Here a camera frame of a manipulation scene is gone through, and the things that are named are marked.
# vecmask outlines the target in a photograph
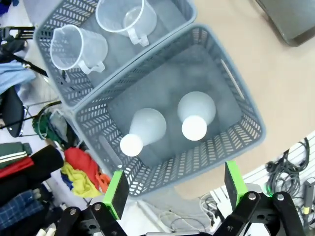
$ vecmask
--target white bottle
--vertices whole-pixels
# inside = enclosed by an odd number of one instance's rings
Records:
[[[164,116],[155,109],[143,108],[134,114],[129,134],[120,141],[120,148],[127,156],[137,156],[144,146],[160,140],[165,133]]]
[[[194,91],[182,97],[177,113],[183,123],[183,135],[189,140],[197,141],[206,135],[207,126],[215,118],[216,106],[209,95]]]

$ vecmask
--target clear plastic measuring cup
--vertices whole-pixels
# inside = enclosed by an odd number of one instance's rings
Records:
[[[66,25],[54,30],[50,45],[50,57],[60,70],[81,68],[85,74],[102,72],[108,53],[106,39],[86,29]]]
[[[147,0],[99,0],[95,15],[104,30],[120,33],[143,47],[149,45],[148,35],[158,20]]]

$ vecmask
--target gray plastic basket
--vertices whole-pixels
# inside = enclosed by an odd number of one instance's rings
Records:
[[[189,91],[208,93],[215,120],[200,142],[186,140],[177,104]],[[135,111],[159,110],[165,137],[131,158],[120,150]],[[123,169],[130,195],[141,196],[185,181],[252,149],[265,127],[244,81],[211,30],[192,24],[153,48],[104,84],[74,110],[75,126],[96,162],[113,172]]]
[[[154,32],[148,36],[150,44],[147,47],[133,45],[129,38],[103,30],[95,18],[98,0],[61,1],[35,32],[34,38],[48,69],[49,79],[68,109],[74,109],[84,97],[97,90],[97,86],[101,86],[196,18],[196,10],[189,0],[148,0],[148,2],[156,11],[158,19]],[[53,30],[67,24],[100,33],[106,38],[109,51],[104,61],[106,69],[102,73],[92,72],[86,75],[80,69],[64,72],[52,64],[50,42]]]

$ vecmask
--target plaid shirt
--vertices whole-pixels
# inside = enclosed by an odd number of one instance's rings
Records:
[[[43,209],[43,205],[34,198],[32,190],[20,193],[0,208],[0,230],[3,230]]]

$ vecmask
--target beige tabletop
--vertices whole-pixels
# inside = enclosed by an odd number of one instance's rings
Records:
[[[195,0],[196,22],[217,35],[265,122],[264,142],[235,158],[242,174],[275,159],[315,130],[315,38],[293,48],[278,38],[254,0]],[[177,185],[185,199],[224,185],[224,165]]]

